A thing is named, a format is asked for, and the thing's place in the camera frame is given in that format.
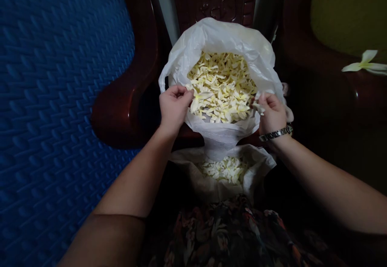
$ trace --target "plastic bag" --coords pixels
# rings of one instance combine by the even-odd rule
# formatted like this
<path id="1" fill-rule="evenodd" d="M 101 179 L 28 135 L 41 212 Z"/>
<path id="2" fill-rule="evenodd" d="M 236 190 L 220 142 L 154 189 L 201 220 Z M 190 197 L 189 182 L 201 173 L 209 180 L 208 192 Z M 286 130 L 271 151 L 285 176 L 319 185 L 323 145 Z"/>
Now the plastic bag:
<path id="1" fill-rule="evenodd" d="M 226 180 L 217 181 L 212 177 L 203 176 L 195 164 L 207 158 L 204 147 L 174 151 L 170 160 L 189 176 L 195 193 L 204 202 L 216 203 L 243 193 L 251 203 L 254 203 L 254 189 L 265 175 L 277 165 L 273 157 L 265 149 L 259 149 L 250 144 L 236 146 L 216 158 L 221 160 L 226 156 L 243 157 L 250 165 L 241 185 L 234 185 Z"/>
<path id="2" fill-rule="evenodd" d="M 273 48 L 268 40 L 255 29 L 212 18 L 202 19 L 191 26 L 173 46 L 158 80 L 161 92 L 165 91 L 165 77 L 168 77 L 170 86 L 190 83 L 187 74 L 199 60 L 202 51 L 243 55 L 258 91 L 273 93 L 285 103 L 282 84 L 273 69 Z M 203 136 L 210 158 L 216 152 L 235 147 L 240 139 L 257 131 L 259 121 L 260 115 L 255 111 L 237 123 L 209 123 L 189 111 L 185 118 L 187 125 Z"/>

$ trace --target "blue textured surface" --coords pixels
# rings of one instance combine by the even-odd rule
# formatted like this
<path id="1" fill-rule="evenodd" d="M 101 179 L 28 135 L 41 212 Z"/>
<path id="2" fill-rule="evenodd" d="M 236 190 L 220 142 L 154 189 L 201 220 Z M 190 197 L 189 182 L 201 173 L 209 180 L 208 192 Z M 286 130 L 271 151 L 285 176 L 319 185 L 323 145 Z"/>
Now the blue textured surface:
<path id="1" fill-rule="evenodd" d="M 0 265 L 51 266 L 137 153 L 104 145 L 89 121 L 134 36 L 124 0 L 0 8 Z"/>

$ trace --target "white flower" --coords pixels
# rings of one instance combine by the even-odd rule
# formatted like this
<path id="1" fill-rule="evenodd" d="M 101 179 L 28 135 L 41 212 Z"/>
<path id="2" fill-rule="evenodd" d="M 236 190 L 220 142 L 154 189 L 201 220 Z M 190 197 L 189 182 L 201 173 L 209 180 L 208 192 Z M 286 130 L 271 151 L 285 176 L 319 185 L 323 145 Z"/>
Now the white flower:
<path id="1" fill-rule="evenodd" d="M 361 70 L 363 68 L 373 74 L 387 75 L 387 65 L 370 63 L 370 61 L 376 56 L 377 53 L 377 50 L 366 50 L 363 53 L 362 61 L 360 63 L 353 63 L 348 66 L 345 66 L 341 71 L 357 72 L 358 70 Z"/>
<path id="2" fill-rule="evenodd" d="M 202 119 L 205 119 L 202 113 L 207 114 L 210 123 L 232 123 L 250 114 L 248 104 L 257 88 L 243 56 L 202 52 L 187 77 L 191 84 L 186 88 L 195 91 L 191 113 Z"/>
<path id="3" fill-rule="evenodd" d="M 226 156 L 218 162 L 208 159 L 199 164 L 198 168 L 205 176 L 239 185 L 243 183 L 243 177 L 249 166 L 242 158 Z"/>

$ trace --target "silver watch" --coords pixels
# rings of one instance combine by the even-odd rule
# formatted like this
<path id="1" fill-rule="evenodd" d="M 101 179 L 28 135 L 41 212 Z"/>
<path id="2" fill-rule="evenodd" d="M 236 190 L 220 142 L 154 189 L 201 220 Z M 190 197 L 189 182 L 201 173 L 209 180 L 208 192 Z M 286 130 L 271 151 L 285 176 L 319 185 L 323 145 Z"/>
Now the silver watch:
<path id="1" fill-rule="evenodd" d="M 261 141 L 268 141 L 270 139 L 274 139 L 285 134 L 290 134 L 292 131 L 293 131 L 293 128 L 290 125 L 287 125 L 285 128 L 282 128 L 281 130 L 267 133 L 265 135 L 261 135 L 259 136 L 259 139 Z"/>

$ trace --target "floral skirt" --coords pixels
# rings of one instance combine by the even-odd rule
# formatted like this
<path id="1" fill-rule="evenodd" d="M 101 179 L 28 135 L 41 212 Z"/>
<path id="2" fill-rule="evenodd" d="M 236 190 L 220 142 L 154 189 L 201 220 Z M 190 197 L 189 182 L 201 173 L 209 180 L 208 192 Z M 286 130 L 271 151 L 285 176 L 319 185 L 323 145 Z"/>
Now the floral skirt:
<path id="1" fill-rule="evenodd" d="M 346 266 L 313 231 L 302 235 L 308 246 L 276 212 L 253 209 L 239 195 L 181 211 L 174 226 L 145 241 L 139 266 Z"/>

